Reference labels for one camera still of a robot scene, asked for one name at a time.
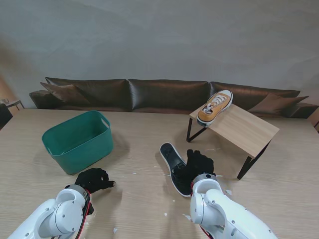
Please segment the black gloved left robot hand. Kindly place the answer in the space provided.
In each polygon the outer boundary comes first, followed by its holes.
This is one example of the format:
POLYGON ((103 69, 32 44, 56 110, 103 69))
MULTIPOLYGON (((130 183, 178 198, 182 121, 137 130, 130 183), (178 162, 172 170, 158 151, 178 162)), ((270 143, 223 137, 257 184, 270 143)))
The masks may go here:
POLYGON ((115 184, 115 181, 109 180, 108 173, 102 168, 91 168, 83 171, 78 175, 75 181, 75 185, 82 187, 90 194, 99 190, 112 188, 115 184))

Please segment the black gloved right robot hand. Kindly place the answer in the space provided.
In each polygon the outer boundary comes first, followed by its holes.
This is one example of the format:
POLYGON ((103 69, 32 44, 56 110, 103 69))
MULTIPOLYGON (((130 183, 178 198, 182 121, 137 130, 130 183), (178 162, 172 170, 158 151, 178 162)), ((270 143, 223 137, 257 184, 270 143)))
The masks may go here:
POLYGON ((187 163, 185 166, 176 166, 173 175, 179 180, 190 183, 198 175, 208 173, 214 175, 214 161, 200 153, 199 150, 187 150, 187 163))

